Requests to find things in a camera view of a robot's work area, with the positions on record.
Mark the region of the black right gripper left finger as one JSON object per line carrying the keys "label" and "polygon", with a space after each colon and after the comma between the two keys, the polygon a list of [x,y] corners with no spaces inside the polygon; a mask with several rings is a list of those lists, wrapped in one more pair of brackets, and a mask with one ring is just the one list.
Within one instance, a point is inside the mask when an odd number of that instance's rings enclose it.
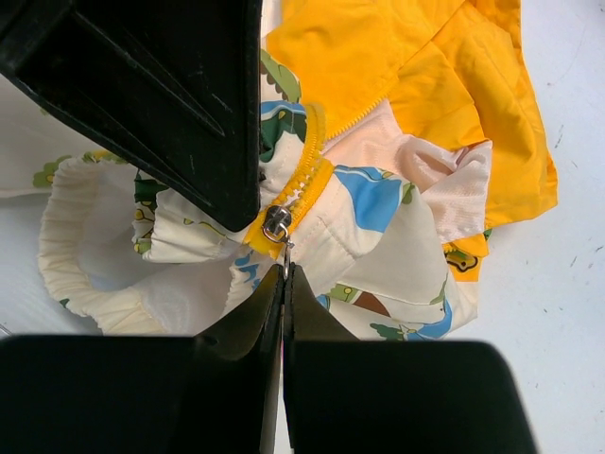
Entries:
{"label": "black right gripper left finger", "polygon": [[270,268],[250,297],[198,336],[193,409],[202,453],[274,449],[284,285],[282,268]]}

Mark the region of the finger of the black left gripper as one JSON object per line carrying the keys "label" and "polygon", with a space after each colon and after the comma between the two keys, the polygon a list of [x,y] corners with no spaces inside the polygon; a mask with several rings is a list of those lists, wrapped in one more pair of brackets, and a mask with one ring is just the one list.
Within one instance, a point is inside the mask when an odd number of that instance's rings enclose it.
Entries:
{"label": "finger of the black left gripper", "polygon": [[258,1],[5,1],[1,72],[228,230],[260,209]]}

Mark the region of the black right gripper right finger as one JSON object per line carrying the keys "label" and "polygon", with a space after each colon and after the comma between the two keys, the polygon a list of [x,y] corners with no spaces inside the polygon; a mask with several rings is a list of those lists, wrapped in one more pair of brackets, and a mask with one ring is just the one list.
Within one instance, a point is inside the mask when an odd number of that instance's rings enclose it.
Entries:
{"label": "black right gripper right finger", "polygon": [[357,342],[323,307],[302,267],[285,281],[284,402],[290,447],[295,453],[336,453],[342,448],[347,349]]}

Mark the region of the silver zipper slider pull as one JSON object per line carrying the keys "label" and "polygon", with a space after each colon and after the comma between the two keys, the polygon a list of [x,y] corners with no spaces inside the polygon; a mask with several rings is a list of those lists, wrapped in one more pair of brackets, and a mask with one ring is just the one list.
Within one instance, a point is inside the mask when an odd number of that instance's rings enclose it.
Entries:
{"label": "silver zipper slider pull", "polygon": [[289,228],[292,221],[292,213],[287,207],[271,205],[267,210],[262,229],[262,232],[267,239],[283,246],[283,275],[285,281],[290,275],[291,268],[290,253],[293,243],[291,242]]}

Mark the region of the yellow cream printed child jacket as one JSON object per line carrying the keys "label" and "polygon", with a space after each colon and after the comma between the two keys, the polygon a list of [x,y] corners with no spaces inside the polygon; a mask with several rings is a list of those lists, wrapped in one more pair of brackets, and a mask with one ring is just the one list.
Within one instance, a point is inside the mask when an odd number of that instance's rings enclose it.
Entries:
{"label": "yellow cream printed child jacket", "polygon": [[517,1],[258,1],[260,209],[216,222],[1,72],[1,195],[45,194],[48,296],[106,334],[194,335],[291,259],[364,340],[439,339],[477,313],[495,227],[558,201]]}

